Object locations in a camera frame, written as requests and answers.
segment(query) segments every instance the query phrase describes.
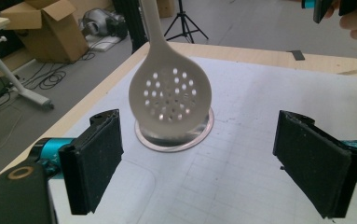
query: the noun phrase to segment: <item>open cardboard box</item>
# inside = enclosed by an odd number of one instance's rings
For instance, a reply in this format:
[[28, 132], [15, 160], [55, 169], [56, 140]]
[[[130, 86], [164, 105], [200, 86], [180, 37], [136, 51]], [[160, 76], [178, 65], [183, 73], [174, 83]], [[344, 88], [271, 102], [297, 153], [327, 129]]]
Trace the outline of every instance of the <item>open cardboard box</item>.
[[16, 34], [30, 54], [42, 63], [72, 63], [87, 50], [67, 0], [26, 0], [0, 12], [8, 18], [6, 29]]

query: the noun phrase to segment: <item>gray floor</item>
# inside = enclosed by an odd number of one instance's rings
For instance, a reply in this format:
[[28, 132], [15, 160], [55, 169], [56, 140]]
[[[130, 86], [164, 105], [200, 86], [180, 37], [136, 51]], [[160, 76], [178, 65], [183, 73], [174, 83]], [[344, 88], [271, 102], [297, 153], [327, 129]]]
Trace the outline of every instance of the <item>gray floor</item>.
[[[183, 0], [183, 4], [186, 14], [210, 38], [206, 40], [195, 33], [198, 44], [282, 51], [300, 49], [304, 53], [357, 58], [357, 41], [338, 27], [338, 16], [316, 24], [312, 21], [312, 9], [301, 9], [297, 1]], [[164, 30], [173, 19], [161, 20]], [[178, 22], [169, 35], [179, 33]], [[172, 41], [186, 42], [183, 37]], [[8, 103], [0, 107], [0, 170], [130, 57], [130, 53], [131, 42], [126, 38], [107, 52], [95, 52], [91, 60], [64, 68], [66, 77], [53, 89], [36, 89], [52, 99], [54, 110], [42, 110], [12, 93]], [[29, 78], [41, 65], [30, 63], [16, 74]]]

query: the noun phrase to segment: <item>slotted spoon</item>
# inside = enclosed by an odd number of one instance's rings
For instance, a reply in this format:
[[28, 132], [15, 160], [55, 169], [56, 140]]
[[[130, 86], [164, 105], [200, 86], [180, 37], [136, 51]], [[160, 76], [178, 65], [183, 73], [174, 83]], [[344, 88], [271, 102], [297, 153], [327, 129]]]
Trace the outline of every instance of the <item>slotted spoon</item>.
[[165, 40], [156, 0], [142, 0], [150, 49], [129, 90], [131, 111], [140, 125], [159, 136], [177, 137], [208, 115], [212, 91], [204, 71]]

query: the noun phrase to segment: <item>tripod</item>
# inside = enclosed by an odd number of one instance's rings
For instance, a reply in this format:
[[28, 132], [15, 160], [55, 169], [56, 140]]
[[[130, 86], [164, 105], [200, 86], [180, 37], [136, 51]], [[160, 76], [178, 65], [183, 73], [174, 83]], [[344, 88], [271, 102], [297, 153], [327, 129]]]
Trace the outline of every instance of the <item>tripod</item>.
[[[175, 22], [178, 20], [178, 18], [181, 19], [182, 33], [179, 34], [179, 35], [175, 35], [173, 37], [170, 37], [167, 40], [172, 40], [172, 39], [174, 39], [174, 38], [176, 38], [178, 36], [184, 36], [188, 41], [190, 41], [192, 44], [194, 44], [195, 41], [193, 40], [192, 33], [195, 33], [195, 32], [201, 32], [208, 39], [208, 36], [206, 36], [206, 34], [204, 34], [200, 30], [200, 28], [192, 20], [190, 20], [190, 18], [184, 12], [184, 9], [182, 7], [182, 0], [178, 0], [178, 3], [179, 3], [179, 12], [177, 13], [177, 16], [175, 17], [174, 21], [170, 25], [169, 29], [167, 29], [167, 31], [164, 34], [164, 36], [166, 36], [167, 33], [171, 30], [172, 26], [175, 24]], [[189, 26], [187, 25], [186, 19], [188, 19], [190, 22], [192, 22], [192, 24], [197, 28], [197, 30], [192, 30], [192, 31], [189, 30]]]

